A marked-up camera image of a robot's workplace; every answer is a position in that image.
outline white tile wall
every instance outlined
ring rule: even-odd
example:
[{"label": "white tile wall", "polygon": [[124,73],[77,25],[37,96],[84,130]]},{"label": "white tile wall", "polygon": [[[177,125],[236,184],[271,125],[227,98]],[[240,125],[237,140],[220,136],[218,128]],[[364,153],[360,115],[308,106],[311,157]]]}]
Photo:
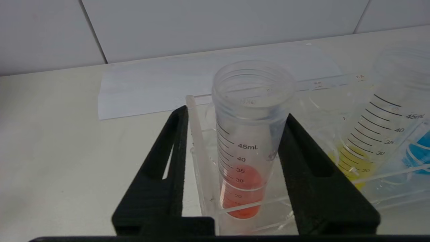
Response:
[{"label": "white tile wall", "polygon": [[107,61],[352,34],[368,0],[84,0]]},{"label": "white tile wall", "polygon": [[[83,4],[108,62],[430,24],[430,0]],[[1,0],[0,33],[0,76],[104,63],[79,0]]]},{"label": "white tile wall", "polygon": [[0,76],[103,63],[78,0],[0,1]]},{"label": "white tile wall", "polygon": [[370,0],[356,33],[430,25],[429,0]]}]

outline yellow liquid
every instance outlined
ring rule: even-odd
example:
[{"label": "yellow liquid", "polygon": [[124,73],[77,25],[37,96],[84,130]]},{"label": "yellow liquid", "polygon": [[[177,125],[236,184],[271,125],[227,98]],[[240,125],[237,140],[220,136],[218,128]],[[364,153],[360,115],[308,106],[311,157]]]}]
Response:
[{"label": "yellow liquid", "polygon": [[[375,163],[369,161],[369,157],[365,152],[350,146],[348,147],[349,150],[343,145],[339,145],[337,148],[339,151],[339,163],[337,166],[350,181],[369,177],[374,173],[376,169]],[[335,161],[333,153],[329,153],[329,157],[333,162]],[[360,190],[365,183],[354,185]]]}]

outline red liquid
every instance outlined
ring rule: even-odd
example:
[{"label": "red liquid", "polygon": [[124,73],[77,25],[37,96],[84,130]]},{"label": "red liquid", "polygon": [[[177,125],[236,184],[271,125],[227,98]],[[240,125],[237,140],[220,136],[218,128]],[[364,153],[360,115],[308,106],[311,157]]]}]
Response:
[{"label": "red liquid", "polygon": [[[252,166],[239,164],[227,172],[221,186],[223,208],[233,208],[263,200],[264,188],[261,175]],[[229,212],[233,217],[246,219],[255,216],[260,205]]]}]

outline white paper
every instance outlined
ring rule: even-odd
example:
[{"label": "white paper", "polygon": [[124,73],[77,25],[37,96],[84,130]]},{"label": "white paper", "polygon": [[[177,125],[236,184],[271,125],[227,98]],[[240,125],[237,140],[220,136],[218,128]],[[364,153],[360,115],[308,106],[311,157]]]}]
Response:
[{"label": "white paper", "polygon": [[341,74],[320,49],[296,43],[118,63],[104,73],[98,117],[104,120],[176,109],[185,105],[186,95],[210,94],[213,77],[221,67],[251,59],[275,62],[297,81]]}]

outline blue liquid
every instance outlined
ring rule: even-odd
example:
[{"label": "blue liquid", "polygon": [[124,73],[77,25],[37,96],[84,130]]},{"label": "blue liquid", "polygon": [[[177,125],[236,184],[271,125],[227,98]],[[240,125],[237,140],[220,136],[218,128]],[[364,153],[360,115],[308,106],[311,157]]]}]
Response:
[{"label": "blue liquid", "polygon": [[[418,144],[430,147],[430,131],[427,132],[418,142]],[[418,147],[414,144],[409,145],[409,150],[411,151],[412,155],[415,156],[415,158],[422,162],[422,164],[417,163],[408,152],[406,152],[406,157],[402,159],[403,163],[408,167],[417,167],[423,164],[430,164],[430,150],[423,149],[421,147]],[[430,171],[428,169],[426,170],[418,170],[415,171],[417,174],[430,174]]]}]

